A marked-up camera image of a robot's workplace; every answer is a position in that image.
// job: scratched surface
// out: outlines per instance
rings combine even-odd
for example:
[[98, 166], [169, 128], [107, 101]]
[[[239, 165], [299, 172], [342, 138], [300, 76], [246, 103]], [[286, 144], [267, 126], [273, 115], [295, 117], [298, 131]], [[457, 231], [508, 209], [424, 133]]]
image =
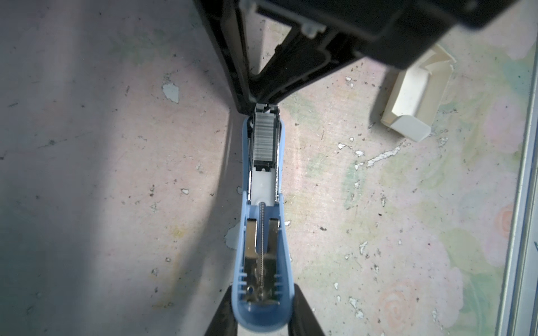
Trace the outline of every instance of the scratched surface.
[[[0, 335], [202, 334], [243, 117], [193, 5], [0, 9]], [[537, 18], [441, 40], [457, 63], [418, 144], [380, 124], [396, 74], [368, 59], [281, 103], [293, 273], [327, 335], [493, 332]], [[247, 26], [255, 72], [286, 29]]]

